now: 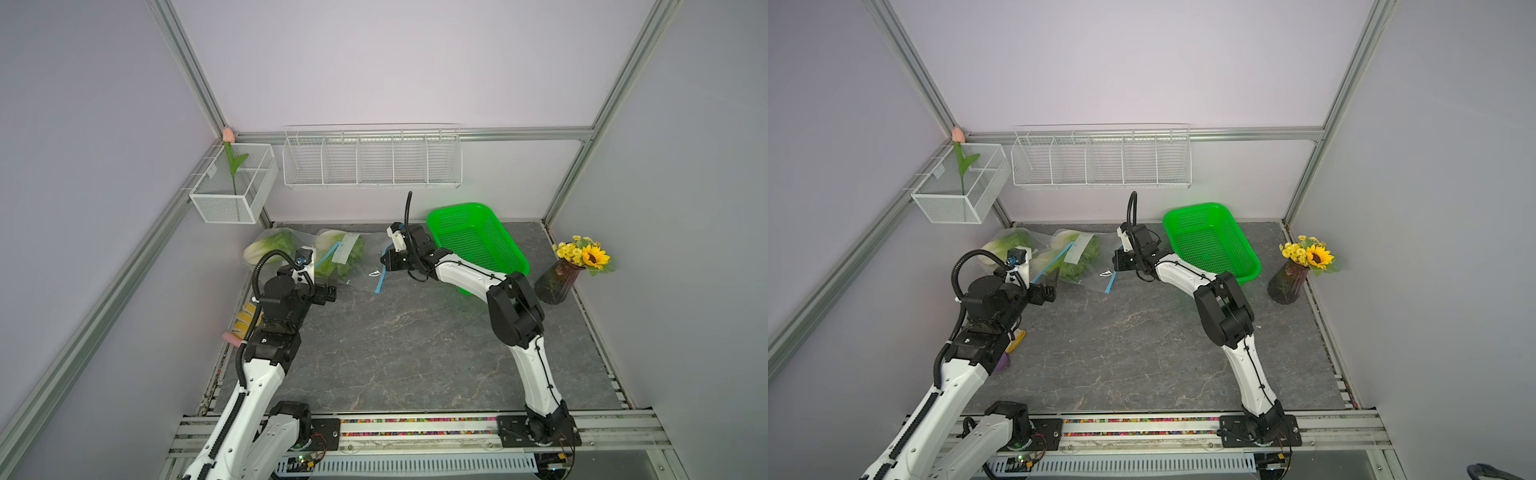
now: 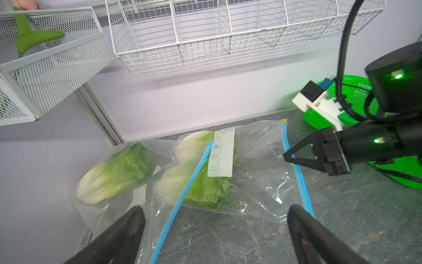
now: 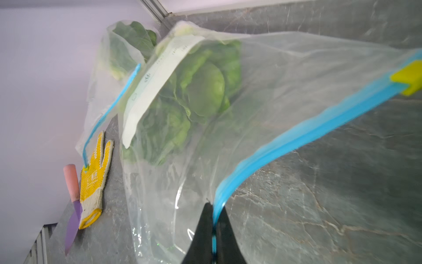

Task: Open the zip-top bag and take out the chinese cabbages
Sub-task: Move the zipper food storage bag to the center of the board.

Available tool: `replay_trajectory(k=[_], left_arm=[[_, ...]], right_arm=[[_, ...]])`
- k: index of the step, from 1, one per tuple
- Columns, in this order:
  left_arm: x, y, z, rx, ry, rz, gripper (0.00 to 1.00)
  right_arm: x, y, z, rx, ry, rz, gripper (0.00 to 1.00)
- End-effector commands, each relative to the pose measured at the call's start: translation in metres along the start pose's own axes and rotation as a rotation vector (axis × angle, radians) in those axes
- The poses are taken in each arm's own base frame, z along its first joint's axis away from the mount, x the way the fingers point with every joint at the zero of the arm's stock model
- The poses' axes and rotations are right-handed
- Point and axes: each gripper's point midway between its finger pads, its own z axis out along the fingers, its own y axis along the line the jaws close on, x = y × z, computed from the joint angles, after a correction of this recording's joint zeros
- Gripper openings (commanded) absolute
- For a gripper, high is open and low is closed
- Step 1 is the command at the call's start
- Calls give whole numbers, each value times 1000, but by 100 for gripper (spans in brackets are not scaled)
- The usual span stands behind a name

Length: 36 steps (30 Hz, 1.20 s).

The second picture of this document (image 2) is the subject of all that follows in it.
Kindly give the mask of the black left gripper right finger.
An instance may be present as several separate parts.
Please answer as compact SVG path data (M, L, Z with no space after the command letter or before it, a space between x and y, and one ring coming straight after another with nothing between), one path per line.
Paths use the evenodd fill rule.
M367 263L300 205L290 206L287 225L299 264Z

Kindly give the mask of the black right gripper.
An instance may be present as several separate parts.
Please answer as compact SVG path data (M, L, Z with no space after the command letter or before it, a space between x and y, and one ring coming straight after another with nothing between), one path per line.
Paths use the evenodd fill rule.
M317 158L322 158L324 155L325 162L296 156L307 146L311 148L312 153ZM309 134L296 145L290 147L284 153L284 159L294 165L326 172L329 176L340 176L351 172L334 128L326 128Z

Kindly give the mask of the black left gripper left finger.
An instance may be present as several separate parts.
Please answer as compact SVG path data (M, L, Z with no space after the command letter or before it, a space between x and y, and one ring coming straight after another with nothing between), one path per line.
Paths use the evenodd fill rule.
M137 259L146 218L134 206L67 264L133 264Z

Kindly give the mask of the clear zip-top bag blue seal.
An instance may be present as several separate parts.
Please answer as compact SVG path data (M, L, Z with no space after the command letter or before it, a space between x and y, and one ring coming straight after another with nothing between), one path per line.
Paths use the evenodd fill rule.
M224 264L269 262L281 254L250 257L264 242L285 243L287 214L298 204L312 211L300 167L284 160L290 145L287 121L259 121L215 132L214 141L176 202L155 192L155 184L175 159L146 185L146 226L137 262L153 264ZM231 179L230 202L217 210L182 203L206 160L209 177Z

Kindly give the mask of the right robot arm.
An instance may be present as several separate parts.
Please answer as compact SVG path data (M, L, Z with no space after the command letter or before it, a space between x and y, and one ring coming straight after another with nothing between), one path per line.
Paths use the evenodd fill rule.
M320 85L310 81L294 97L302 111L314 110L331 123L284 153L284 160L330 176L349 174L351 164L371 162L374 169L412 189L420 176L386 169L398 158L422 159L422 44L390 52L366 66L369 90L356 112L343 92L348 43L363 5L355 1L348 13L334 79Z

